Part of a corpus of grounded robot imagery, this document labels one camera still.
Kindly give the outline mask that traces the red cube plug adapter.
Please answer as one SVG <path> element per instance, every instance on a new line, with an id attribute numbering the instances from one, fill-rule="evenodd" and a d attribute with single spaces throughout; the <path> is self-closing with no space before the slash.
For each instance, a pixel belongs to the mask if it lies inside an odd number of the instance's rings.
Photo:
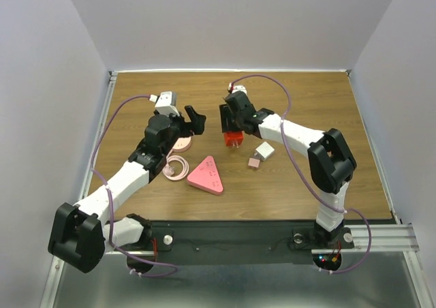
<path id="1" fill-rule="evenodd" d="M 244 135 L 242 131 L 224 132 L 223 139 L 227 148 L 238 148 L 244 140 Z"/>

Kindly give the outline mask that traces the round pink power socket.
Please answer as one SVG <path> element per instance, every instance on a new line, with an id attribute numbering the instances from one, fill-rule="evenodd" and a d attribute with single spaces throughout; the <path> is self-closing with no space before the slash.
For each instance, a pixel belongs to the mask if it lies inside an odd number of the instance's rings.
<path id="1" fill-rule="evenodd" d="M 174 146 L 172 147 L 172 151 L 175 153 L 182 153 L 187 151 L 191 146 L 191 137 L 179 138 Z"/>

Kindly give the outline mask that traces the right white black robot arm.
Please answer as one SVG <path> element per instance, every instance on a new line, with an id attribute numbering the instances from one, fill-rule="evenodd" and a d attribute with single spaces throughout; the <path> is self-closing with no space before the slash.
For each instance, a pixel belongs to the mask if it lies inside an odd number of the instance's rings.
<path id="1" fill-rule="evenodd" d="M 345 195 L 357 167 L 343 134 L 335 128 L 323 132 L 301 126 L 266 108 L 256 110 L 244 91 L 231 91 L 224 101 L 220 106 L 224 127 L 278 142 L 288 153 L 295 151 L 308 159 L 317 187 L 309 191 L 320 203 L 313 238 L 322 247 L 334 243 L 343 229 Z"/>

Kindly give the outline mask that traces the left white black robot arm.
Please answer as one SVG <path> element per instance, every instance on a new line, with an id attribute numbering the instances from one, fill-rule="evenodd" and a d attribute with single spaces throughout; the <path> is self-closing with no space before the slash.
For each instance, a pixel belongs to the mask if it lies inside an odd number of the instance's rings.
<path id="1" fill-rule="evenodd" d="M 206 116 L 186 106 L 190 118 L 158 111 L 149 119 L 144 138 L 118 172 L 86 198 L 64 203 L 54 214 L 48 252 L 83 273 L 92 271 L 110 250 L 126 244 L 145 249 L 151 232 L 139 217 L 114 220 L 116 209 L 163 170 L 167 156 L 180 138 L 201 135 Z"/>

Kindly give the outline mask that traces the white cube charger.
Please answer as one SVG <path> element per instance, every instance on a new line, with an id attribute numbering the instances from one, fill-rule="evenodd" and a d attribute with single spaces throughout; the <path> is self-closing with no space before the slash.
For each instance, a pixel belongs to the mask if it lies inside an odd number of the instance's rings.
<path id="1" fill-rule="evenodd" d="M 263 142 L 255 149 L 255 156 L 261 161 L 266 161 L 274 152 L 275 149 L 269 143 Z"/>

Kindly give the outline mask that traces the small pink square adapter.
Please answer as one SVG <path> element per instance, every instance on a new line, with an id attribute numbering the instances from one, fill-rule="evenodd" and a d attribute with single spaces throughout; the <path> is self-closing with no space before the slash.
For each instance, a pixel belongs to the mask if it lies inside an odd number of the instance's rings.
<path id="1" fill-rule="evenodd" d="M 261 160 L 256 157 L 250 157 L 247 165 L 250 168 L 258 169 L 260 167 Z"/>

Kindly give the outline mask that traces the pink triangular power strip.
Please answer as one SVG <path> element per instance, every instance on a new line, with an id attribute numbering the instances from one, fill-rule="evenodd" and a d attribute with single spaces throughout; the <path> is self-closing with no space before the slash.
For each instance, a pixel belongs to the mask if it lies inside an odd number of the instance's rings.
<path id="1" fill-rule="evenodd" d="M 223 194 L 223 183 L 215 159 L 209 155 L 187 176 L 187 183 L 197 189 L 220 196 Z"/>

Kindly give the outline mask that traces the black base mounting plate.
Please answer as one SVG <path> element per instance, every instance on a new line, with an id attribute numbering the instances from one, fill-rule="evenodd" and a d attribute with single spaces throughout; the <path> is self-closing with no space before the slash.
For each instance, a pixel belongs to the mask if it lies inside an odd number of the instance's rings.
<path id="1" fill-rule="evenodd" d="M 329 235 L 313 220 L 152 221 L 145 239 L 128 251 L 152 251 L 157 260 L 183 265 L 312 264 L 313 252 L 352 249 L 351 230 Z"/>

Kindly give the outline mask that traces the aluminium left side rail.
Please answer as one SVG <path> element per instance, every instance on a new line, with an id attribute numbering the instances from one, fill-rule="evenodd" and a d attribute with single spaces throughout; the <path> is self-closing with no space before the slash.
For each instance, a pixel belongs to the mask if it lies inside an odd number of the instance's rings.
<path id="1" fill-rule="evenodd" d="M 90 156 L 89 162 L 87 164 L 87 168 L 85 170 L 82 184 L 80 186 L 78 200 L 83 199 L 89 192 L 89 188 L 90 188 L 91 180 L 92 180 L 92 175 L 93 175 L 91 169 L 95 166 L 95 156 L 94 156 L 95 149 L 97 148 L 97 144 L 99 142 L 100 136 L 102 135 L 103 130 L 104 130 L 105 125 L 106 125 L 106 119 L 108 116 L 110 103 L 112 101 L 112 96 L 114 93 L 114 88 L 116 85 L 118 72 L 117 71 L 109 71 L 108 75 L 109 75 L 108 86 L 104 92 L 104 100 L 103 100 L 103 104 L 102 104 L 102 110 L 101 110 L 101 113 L 99 116 L 96 134 L 95 134 L 92 149 L 91 149 L 91 156 Z"/>

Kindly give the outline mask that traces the aluminium rail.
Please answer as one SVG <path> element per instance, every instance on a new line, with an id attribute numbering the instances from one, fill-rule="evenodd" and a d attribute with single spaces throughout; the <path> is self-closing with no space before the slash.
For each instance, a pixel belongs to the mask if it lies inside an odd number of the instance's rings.
<path id="1" fill-rule="evenodd" d="M 108 116 L 110 103 L 112 101 L 112 96 L 114 93 L 114 88 L 116 85 L 118 72 L 117 71 L 109 71 L 108 75 L 109 75 L 108 86 L 104 92 L 104 100 L 103 100 L 103 104 L 102 104 L 102 110 L 101 110 L 101 113 L 99 116 L 96 134 L 95 134 L 92 149 L 91 149 L 91 156 L 90 156 L 89 162 L 87 164 L 87 168 L 85 170 L 82 184 L 80 186 L 78 200 L 83 199 L 89 192 L 89 188 L 90 188 L 91 180 L 92 180 L 92 175 L 93 175 L 91 169 L 95 166 L 95 156 L 94 156 L 95 149 L 97 148 L 97 144 L 99 142 L 100 136 L 102 135 L 103 130 L 104 130 L 105 125 L 106 125 L 106 119 Z"/>
<path id="2" fill-rule="evenodd" d="M 354 248 L 346 251 L 362 252 L 367 250 L 369 235 L 365 225 L 349 226 Z M 410 224 L 385 224 L 371 226 L 370 252 L 417 252 L 420 250 L 416 235 Z"/>

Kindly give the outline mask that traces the aluminium front rail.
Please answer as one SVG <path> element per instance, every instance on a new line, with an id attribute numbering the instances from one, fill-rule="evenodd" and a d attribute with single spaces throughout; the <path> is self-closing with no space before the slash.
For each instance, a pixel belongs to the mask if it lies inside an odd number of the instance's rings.
<path id="1" fill-rule="evenodd" d="M 362 252 L 367 250 L 369 235 L 365 225 L 349 226 L 354 248 L 346 251 Z M 416 235 L 410 224 L 385 224 L 371 226 L 370 252 L 417 252 L 420 250 Z"/>

